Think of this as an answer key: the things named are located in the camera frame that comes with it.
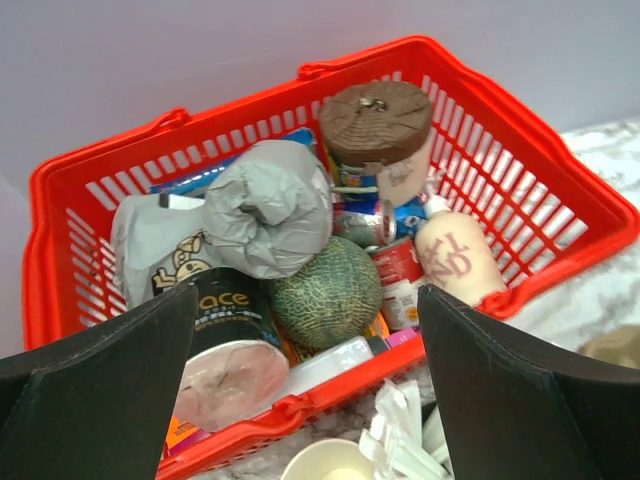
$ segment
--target red can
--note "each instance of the red can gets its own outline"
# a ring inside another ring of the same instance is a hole
[[[426,285],[411,237],[367,249],[382,282],[382,313],[389,330],[418,325],[418,289]]]

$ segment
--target wrapped package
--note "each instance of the wrapped package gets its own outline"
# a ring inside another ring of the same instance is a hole
[[[213,182],[202,214],[227,265],[255,278],[289,277],[329,240],[329,177],[304,145],[264,140]]]
[[[160,195],[125,198],[113,219],[115,286],[127,308],[203,270],[225,266],[202,229],[200,208],[160,206]]]

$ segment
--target white paper cup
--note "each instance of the white paper cup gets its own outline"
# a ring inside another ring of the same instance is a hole
[[[373,464],[358,444],[340,438],[312,443],[289,462],[280,480],[372,480]]]

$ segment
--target can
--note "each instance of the can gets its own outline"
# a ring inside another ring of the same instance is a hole
[[[418,326],[418,290],[426,285],[411,237],[368,249],[382,282],[382,313],[389,330]]]
[[[404,205],[396,207],[394,213],[398,238],[415,237],[418,230],[427,222],[427,215],[419,197],[414,197]]]
[[[393,205],[387,200],[334,203],[333,234],[362,248],[388,245],[396,238]]]

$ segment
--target pink text on bottle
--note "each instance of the pink text on bottle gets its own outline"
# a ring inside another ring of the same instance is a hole
[[[460,279],[466,276],[473,266],[469,257],[464,254],[469,247],[460,246],[453,232],[446,233],[443,238],[436,238],[423,252],[426,276],[440,286],[444,286],[451,277]],[[450,250],[443,256],[440,251],[446,248],[446,245]]]

